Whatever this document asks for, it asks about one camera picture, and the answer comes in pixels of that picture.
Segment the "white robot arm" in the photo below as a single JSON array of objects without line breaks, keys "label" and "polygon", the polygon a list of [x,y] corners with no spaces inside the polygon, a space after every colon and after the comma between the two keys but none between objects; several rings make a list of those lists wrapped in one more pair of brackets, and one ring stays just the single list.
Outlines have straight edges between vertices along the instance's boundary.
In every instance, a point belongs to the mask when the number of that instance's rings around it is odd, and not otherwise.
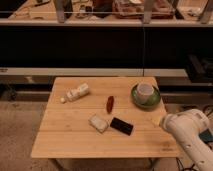
[{"label": "white robot arm", "polygon": [[213,151],[199,137],[210,128],[210,120],[201,110],[165,114],[151,121],[174,137],[200,171],[213,171]]}]

